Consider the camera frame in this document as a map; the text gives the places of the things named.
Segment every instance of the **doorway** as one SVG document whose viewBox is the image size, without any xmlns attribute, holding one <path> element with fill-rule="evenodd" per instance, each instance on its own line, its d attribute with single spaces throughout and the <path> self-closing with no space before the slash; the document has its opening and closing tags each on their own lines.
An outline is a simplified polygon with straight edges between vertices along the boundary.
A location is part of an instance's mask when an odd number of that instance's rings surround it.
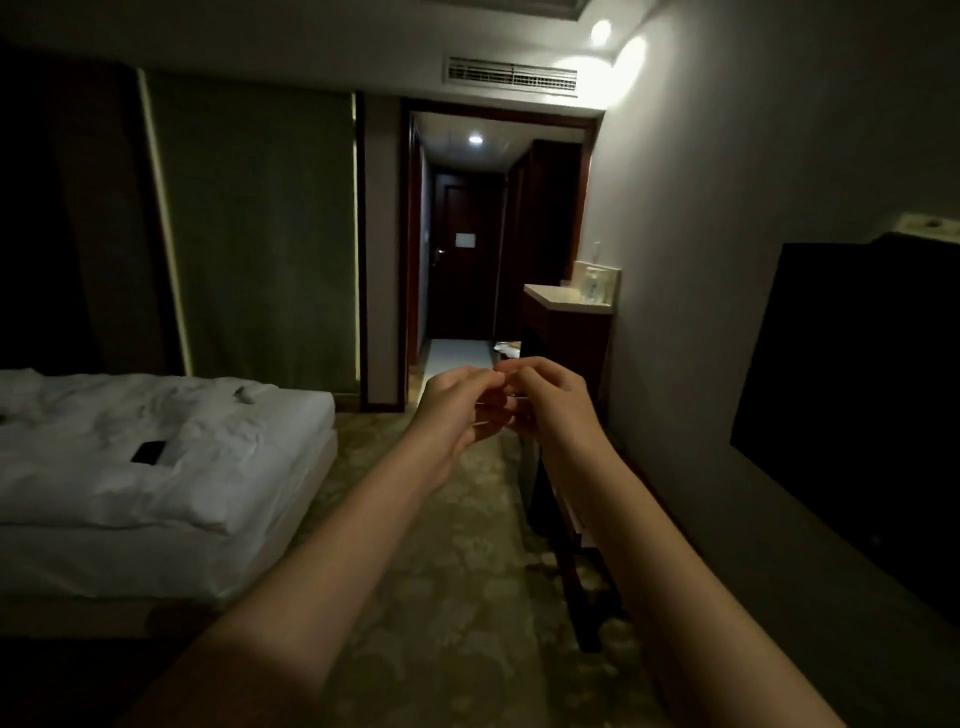
<svg viewBox="0 0 960 728">
<path fill-rule="evenodd" d="M 516 340 L 523 285 L 569 279 L 596 120 L 407 102 L 405 122 L 400 341 L 422 376 L 431 342 Z"/>
</svg>

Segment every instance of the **white duvet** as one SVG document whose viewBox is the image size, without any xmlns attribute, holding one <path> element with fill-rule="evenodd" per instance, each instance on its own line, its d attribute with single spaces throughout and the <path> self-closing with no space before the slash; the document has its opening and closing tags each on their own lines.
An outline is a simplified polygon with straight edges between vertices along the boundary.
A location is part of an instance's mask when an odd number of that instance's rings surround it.
<svg viewBox="0 0 960 728">
<path fill-rule="evenodd" d="M 233 378 L 0 372 L 0 524 L 238 533 L 283 500 L 265 484 L 309 468 L 330 399 Z M 157 440 L 156 465 L 131 462 Z"/>
</svg>

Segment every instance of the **bed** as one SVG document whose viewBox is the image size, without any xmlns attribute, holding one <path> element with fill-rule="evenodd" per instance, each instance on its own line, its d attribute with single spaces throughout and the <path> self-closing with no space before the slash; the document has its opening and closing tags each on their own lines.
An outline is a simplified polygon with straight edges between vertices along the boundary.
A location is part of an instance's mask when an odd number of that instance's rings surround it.
<svg viewBox="0 0 960 728">
<path fill-rule="evenodd" d="M 215 614 L 282 556 L 336 454 L 328 393 L 0 372 L 0 634 Z"/>
</svg>

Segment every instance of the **white outlet panel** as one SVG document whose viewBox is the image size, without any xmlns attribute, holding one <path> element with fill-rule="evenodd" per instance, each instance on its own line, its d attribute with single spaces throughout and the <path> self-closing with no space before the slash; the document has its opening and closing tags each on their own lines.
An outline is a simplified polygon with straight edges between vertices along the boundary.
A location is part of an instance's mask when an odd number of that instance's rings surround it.
<svg viewBox="0 0 960 728">
<path fill-rule="evenodd" d="M 946 217 L 907 213 L 900 216 L 894 232 L 960 244 L 960 221 L 948 220 Z"/>
</svg>

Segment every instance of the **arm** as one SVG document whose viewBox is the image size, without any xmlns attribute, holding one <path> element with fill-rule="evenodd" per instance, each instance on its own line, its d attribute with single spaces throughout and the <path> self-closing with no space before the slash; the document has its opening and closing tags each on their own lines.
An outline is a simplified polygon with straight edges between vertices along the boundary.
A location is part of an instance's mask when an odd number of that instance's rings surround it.
<svg viewBox="0 0 960 728">
<path fill-rule="evenodd" d="M 583 379 L 546 359 L 503 362 L 553 484 L 597 542 L 685 725 L 843 723 L 709 570 L 616 454 Z"/>
<path fill-rule="evenodd" d="M 302 719 L 420 507 L 461 452 L 502 425 L 476 405 L 504 376 L 430 380 L 400 443 L 321 529 L 204 633 L 127 725 L 278 725 Z M 486 424 L 475 425 L 478 419 Z"/>
</svg>

